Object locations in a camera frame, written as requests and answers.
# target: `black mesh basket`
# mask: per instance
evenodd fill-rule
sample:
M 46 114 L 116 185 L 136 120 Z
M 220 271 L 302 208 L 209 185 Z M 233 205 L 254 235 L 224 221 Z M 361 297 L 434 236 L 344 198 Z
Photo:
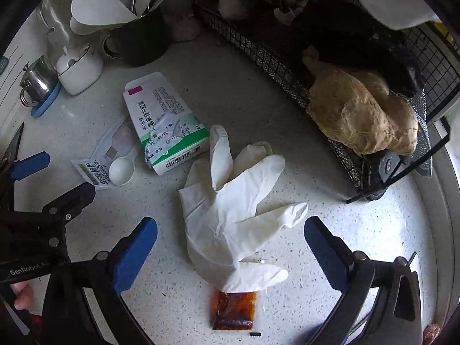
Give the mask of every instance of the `black mesh basket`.
M 345 0 L 360 6 L 358 0 Z M 305 71 L 303 64 L 292 62 L 289 54 L 297 50 L 296 43 L 299 38 L 286 26 L 263 27 L 258 18 L 252 17 L 250 24 L 229 22 L 222 18 L 217 9 L 217 0 L 195 0 L 195 16 L 206 26 L 226 38 L 240 52 L 245 54 L 253 62 L 262 68 L 270 77 L 305 111 L 308 105 L 308 89 L 312 86 L 314 78 Z M 437 29 L 429 26 L 433 32 L 440 36 L 445 48 L 460 59 L 460 49 L 455 47 L 451 38 L 442 36 Z M 422 74 L 425 78 L 425 92 L 413 99 L 408 99 L 418 115 L 423 119 L 423 124 L 430 121 L 434 116 L 446 107 L 460 90 L 460 77 L 443 52 L 436 46 L 430 37 L 415 27 L 404 31 L 406 45 L 420 61 Z M 329 140 L 330 146 L 337 158 L 346 169 L 353 184 L 359 189 L 360 195 L 350 199 L 349 202 L 359 198 L 375 200 L 381 197 L 386 188 L 396 180 L 407 175 L 438 151 L 449 140 L 449 136 L 442 139 L 436 146 L 431 147 L 429 141 L 424 150 L 415 152 L 408 164 L 402 160 L 401 164 L 408 164 L 402 171 L 393 168 L 392 176 L 385 182 L 380 175 L 375 160 L 368 156 L 360 156 L 350 148 L 336 141 Z

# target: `latex glove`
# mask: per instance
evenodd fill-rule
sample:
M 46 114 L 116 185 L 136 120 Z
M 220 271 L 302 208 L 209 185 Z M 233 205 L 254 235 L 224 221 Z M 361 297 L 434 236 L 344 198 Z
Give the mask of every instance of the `latex glove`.
M 196 160 L 179 191 L 190 259 L 198 274 L 222 292 L 253 292 L 285 280 L 272 264 L 244 262 L 281 229 L 305 220 L 298 203 L 255 216 L 257 204 L 273 189 L 284 158 L 270 145 L 248 145 L 232 160 L 222 126 L 209 134 L 211 162 Z

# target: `white countertop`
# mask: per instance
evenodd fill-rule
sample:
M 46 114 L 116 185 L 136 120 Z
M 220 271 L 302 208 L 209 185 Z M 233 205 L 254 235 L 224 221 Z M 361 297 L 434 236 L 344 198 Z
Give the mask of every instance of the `white countertop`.
M 51 163 L 16 184 L 16 210 L 38 212 L 83 182 L 70 160 L 91 156 L 104 132 L 127 112 L 122 96 L 125 84 L 154 71 L 169 79 L 206 127 L 218 123 L 226 128 L 233 154 L 248 143 L 268 141 L 274 153 L 285 157 L 284 173 L 259 212 L 306 201 L 309 215 L 319 216 L 351 250 L 385 261 L 399 255 L 409 258 L 417 251 L 425 288 L 423 325 L 431 321 L 436 260 L 424 205 L 412 177 L 390 187 L 378 201 L 346 205 L 344 199 L 356 190 L 314 123 L 269 76 L 212 34 L 173 45 L 162 58 L 142 68 L 109 63 L 86 91 L 76 96 L 61 91 L 40 118 L 27 117 L 19 158 L 44 150 Z M 256 323 L 262 336 L 211 329 L 212 287 L 195 273 L 188 259 L 178 195 L 190 165 L 189 161 L 159 177 L 138 156 L 134 178 L 126 186 L 98 191 L 93 203 L 67 225 L 71 259 L 90 259 L 100 250 L 111 250 L 144 216 L 151 216 L 158 224 L 158 240 L 132 289 L 122 296 L 157 345 L 302 342 L 340 296 L 309 250 L 303 225 L 281 232 L 260 252 L 261 258 L 290 273 L 286 281 L 268 289 L 264 320 Z M 37 285 L 38 306 L 40 291 Z M 363 314 L 369 309 L 367 305 Z

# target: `human hand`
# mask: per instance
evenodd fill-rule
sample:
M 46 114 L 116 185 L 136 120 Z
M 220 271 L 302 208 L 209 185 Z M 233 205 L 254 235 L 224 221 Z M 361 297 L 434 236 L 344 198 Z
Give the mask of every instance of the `human hand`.
M 34 291 L 28 281 L 11 284 L 11 288 L 18 292 L 18 297 L 14 301 L 16 310 L 28 309 L 34 300 Z

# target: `blue gripper pad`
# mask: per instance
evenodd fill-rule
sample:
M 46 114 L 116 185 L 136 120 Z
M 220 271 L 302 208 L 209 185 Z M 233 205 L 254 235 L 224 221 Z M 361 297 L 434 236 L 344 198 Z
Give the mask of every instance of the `blue gripper pad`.
M 121 239 L 110 252 L 116 258 L 113 287 L 119 295 L 131 288 L 150 250 L 156 242 L 158 228 L 155 220 L 145 217 L 128 237 Z
M 10 170 L 11 178 L 22 180 L 29 175 L 43 170 L 50 164 L 50 155 L 47 152 L 41 152 L 28 157 L 22 161 L 14 163 Z
M 351 251 L 335 237 L 317 216 L 305 221 L 304 236 L 331 287 L 344 293 L 353 268 Z

